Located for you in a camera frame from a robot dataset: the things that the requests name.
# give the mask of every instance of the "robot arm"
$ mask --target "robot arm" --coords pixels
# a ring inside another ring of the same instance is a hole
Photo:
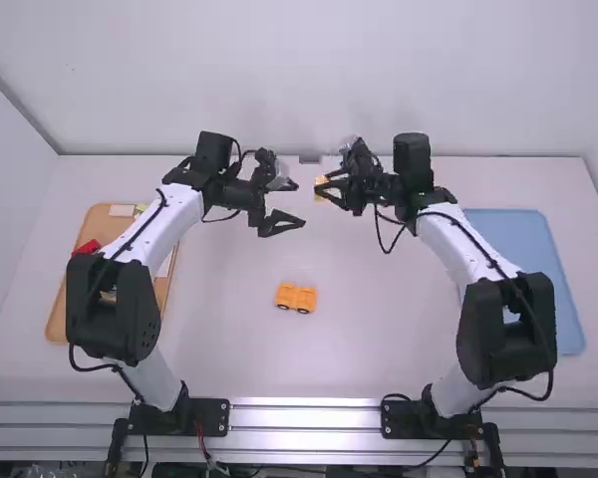
[[[187,398],[185,385],[168,368],[156,346],[160,313],[152,278],[180,237],[212,206],[248,214],[260,237],[302,227],[305,221],[282,211],[266,215],[264,196],[298,188],[275,154],[260,148],[249,180],[239,175],[243,156],[230,164],[234,140],[203,131],[195,156],[173,168],[158,197],[120,237],[96,254],[76,254],[67,265],[67,339],[77,371],[110,367],[141,402],[172,412]],[[107,364],[82,368],[74,347]]]
[[[342,150],[341,168],[326,174],[315,193],[353,215],[367,204],[395,206],[399,221],[430,246],[458,285],[458,364],[423,396],[434,415],[450,418],[474,410],[499,388],[514,390],[515,380],[547,371],[551,384],[554,298],[544,274],[525,274],[504,259],[473,229],[451,193],[434,186],[430,153],[424,134],[399,134],[396,174],[390,174],[357,138]],[[519,314],[517,323],[503,322],[506,307]]]

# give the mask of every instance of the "white tabletop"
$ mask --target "white tabletop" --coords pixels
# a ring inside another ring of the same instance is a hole
[[[109,372],[73,372],[67,348],[48,343],[44,328],[88,208],[103,201],[150,201],[160,178],[179,160],[63,158],[0,315],[0,400],[129,399]],[[306,219],[307,225],[259,239],[240,216],[186,233],[158,342],[166,360],[193,395],[418,395],[455,362],[453,283],[438,259],[409,234],[394,254],[384,256],[370,211],[354,218],[314,202],[314,178],[335,168],[334,159],[324,165],[285,160],[301,188],[270,194],[267,203]],[[436,183],[464,207],[536,208],[547,217],[587,350],[559,359],[546,406],[598,408],[598,196],[584,162],[438,157],[433,168]],[[387,238],[396,232],[396,226],[382,227]],[[283,280],[317,288],[314,314],[273,307]],[[77,359],[95,362],[81,352]],[[540,392],[544,379],[524,386]]]

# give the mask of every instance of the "metal frame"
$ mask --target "metal frame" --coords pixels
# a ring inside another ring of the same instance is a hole
[[[412,465],[436,440],[385,440],[379,401],[348,398],[232,398],[225,438],[207,438],[215,458],[232,463]],[[0,402],[0,460],[103,461],[123,403]],[[508,466],[598,468],[598,409],[489,407]],[[194,437],[149,437],[150,461],[202,462]],[[452,443],[434,464],[459,466]],[[143,461],[131,436],[124,460]]]

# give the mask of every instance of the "orange toy car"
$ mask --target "orange toy car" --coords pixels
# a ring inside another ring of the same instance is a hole
[[[282,282],[275,294],[275,306],[287,311],[294,309],[300,314],[310,314],[317,304],[317,291],[314,287],[297,287],[290,282]]]

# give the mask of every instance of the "red wire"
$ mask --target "red wire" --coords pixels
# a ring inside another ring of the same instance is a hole
[[[210,453],[208,453],[208,450],[206,449],[206,444],[203,441],[203,429],[201,428],[201,425],[197,420],[195,421],[195,429],[197,430],[197,443],[199,444],[199,449],[201,450],[205,458]]]

